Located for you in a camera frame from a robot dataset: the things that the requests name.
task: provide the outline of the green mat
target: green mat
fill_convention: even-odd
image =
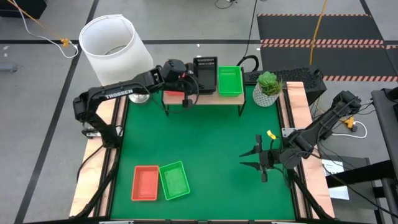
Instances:
[[[252,149],[255,134],[263,135],[265,147],[271,141],[267,130],[280,135],[276,105],[256,105],[252,90],[246,88],[242,117],[237,106],[196,106],[167,117],[153,102],[130,104],[111,218],[293,220],[292,197],[282,174],[269,170],[268,183],[262,183],[260,172],[239,164],[258,162],[258,155],[238,157]],[[154,98],[160,102],[160,94]],[[135,166],[177,161],[183,162],[189,194],[166,200],[159,182],[157,201],[131,200]]]

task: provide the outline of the white bucket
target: white bucket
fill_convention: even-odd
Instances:
[[[93,19],[81,30],[79,43],[102,85],[130,80],[154,67],[134,26],[122,15]]]

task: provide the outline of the gray floor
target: gray floor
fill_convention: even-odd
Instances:
[[[49,6],[40,19],[63,37],[77,39],[84,26],[93,0],[48,0]],[[386,40],[397,40],[395,0],[367,0],[376,23]],[[219,10],[214,0],[100,0],[95,17],[123,14],[146,40],[162,39],[247,39],[254,1],[238,1],[231,8]],[[259,1],[257,13],[319,13],[319,0]],[[326,13],[364,13],[359,0],[333,0]],[[255,21],[252,38],[258,39]],[[28,26],[35,34],[49,36],[33,22]],[[0,17],[0,40],[32,40],[20,19]],[[154,62],[163,64],[168,58],[186,62],[197,55],[217,55],[221,65],[234,65],[242,57],[245,45],[147,45]],[[249,46],[249,54],[259,56],[258,45]],[[50,124],[71,60],[63,58],[52,45],[0,45],[0,62],[19,66],[15,74],[0,73],[0,217],[2,223],[13,223],[37,156]],[[244,65],[246,70],[253,66]],[[81,55],[58,121],[43,171],[33,194],[25,222],[67,218],[75,190],[75,176],[81,163],[86,139],[81,125],[74,120],[72,100],[89,87],[98,86],[84,54]],[[394,87],[396,83],[327,82],[328,91],[320,107],[327,109],[339,91],[351,90],[363,101],[370,99],[371,90]],[[368,127],[369,137],[352,139],[332,137],[326,146],[344,156],[369,157],[371,162],[388,158],[375,113],[357,116]],[[344,220],[370,222],[373,212],[335,208]]]

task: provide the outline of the green tray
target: green tray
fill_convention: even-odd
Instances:
[[[234,97],[243,93],[241,67],[218,67],[218,92],[220,96]]]
[[[191,192],[181,161],[160,167],[159,173],[166,200],[171,200]]]

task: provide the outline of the white cable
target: white cable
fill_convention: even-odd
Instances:
[[[366,138],[366,136],[368,135],[368,130],[366,129],[365,124],[363,124],[360,121],[354,121],[354,124],[356,124],[356,123],[362,125],[362,127],[365,129],[365,135],[364,136],[354,136],[354,135],[351,135],[351,134],[332,134],[332,135],[333,136],[347,136],[347,137],[352,137],[352,138]]]
[[[61,48],[58,44],[56,44],[55,42],[51,41],[50,39],[48,39],[48,38],[46,38],[46,37],[43,37],[43,36],[40,36],[40,35],[35,35],[35,34],[31,33],[31,32],[29,31],[29,29],[27,28],[24,14],[22,13],[22,11],[21,11],[19,8],[18,8],[18,11],[19,11],[19,13],[20,13],[21,16],[22,16],[22,20],[24,21],[25,29],[26,29],[26,31],[27,31],[30,35],[33,35],[33,36],[38,37],[38,38],[41,38],[41,39],[45,39],[45,40],[49,41],[50,43],[52,43],[53,45],[57,46],[57,47],[60,49],[60,51],[61,51],[61,53],[63,54],[63,56],[64,56],[65,58],[67,58],[67,59],[74,58],[74,57],[76,57],[76,55],[79,53],[79,50],[77,49],[77,46],[76,46],[75,44],[73,44],[72,41],[70,41],[70,40],[69,40],[69,44],[71,44],[71,45],[76,49],[76,53],[74,54],[74,56],[71,56],[71,57],[66,56],[65,53],[63,52],[62,48]]]

